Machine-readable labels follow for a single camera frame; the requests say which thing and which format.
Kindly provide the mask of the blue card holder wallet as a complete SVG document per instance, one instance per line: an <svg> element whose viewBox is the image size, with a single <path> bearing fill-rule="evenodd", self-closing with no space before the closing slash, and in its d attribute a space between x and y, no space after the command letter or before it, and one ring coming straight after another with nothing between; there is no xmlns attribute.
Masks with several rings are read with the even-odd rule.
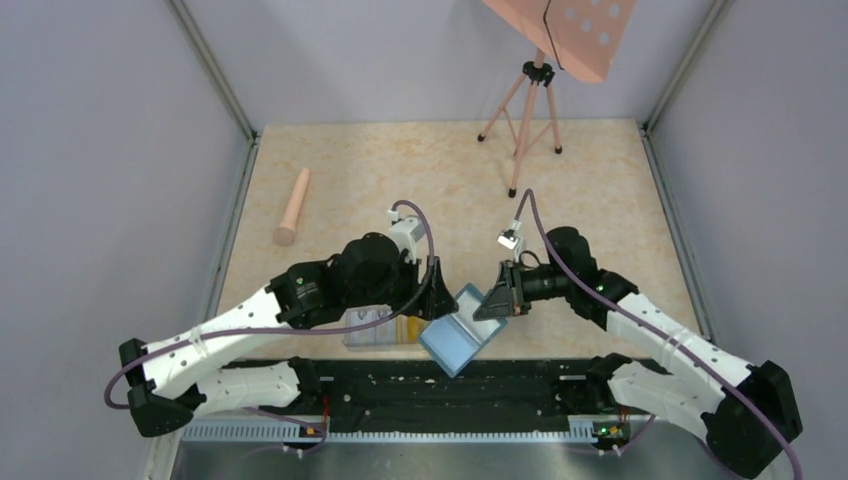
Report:
<svg viewBox="0 0 848 480"><path fill-rule="evenodd" d="M449 378L457 377L507 325L504 317L473 319L484 299L474 284L466 284L454 298L459 310L431 321L418 336L419 344Z"/></svg>

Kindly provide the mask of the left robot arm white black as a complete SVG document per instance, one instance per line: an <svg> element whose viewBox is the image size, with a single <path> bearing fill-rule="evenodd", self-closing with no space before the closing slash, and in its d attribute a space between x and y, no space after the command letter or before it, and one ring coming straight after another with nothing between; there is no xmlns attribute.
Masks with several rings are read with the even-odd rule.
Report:
<svg viewBox="0 0 848 480"><path fill-rule="evenodd" d="M313 364L300 357L264 366L232 361L283 336L325 334L355 308L387 306L388 316L435 320L457 312L440 260L419 270L409 247L367 233L327 260L290 266L247 300L168 340L119 348L126 409L139 434L174 432L194 418L258 407L308 413L325 397Z"/></svg>

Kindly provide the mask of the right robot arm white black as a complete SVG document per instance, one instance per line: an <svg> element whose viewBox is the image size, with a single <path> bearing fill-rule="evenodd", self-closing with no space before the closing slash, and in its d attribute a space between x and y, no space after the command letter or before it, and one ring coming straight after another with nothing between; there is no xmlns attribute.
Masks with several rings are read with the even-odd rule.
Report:
<svg viewBox="0 0 848 480"><path fill-rule="evenodd" d="M645 411L693 435L725 468L754 479L803 431L787 372L772 361L743 360L672 319L638 287L598 267L573 227L548 231L548 262L527 266L519 224L498 242L514 257L499 273L477 321L528 314L534 303L561 298L581 318L637 346L657 370L621 354L593 360L586 397L600 412L619 405Z"/></svg>

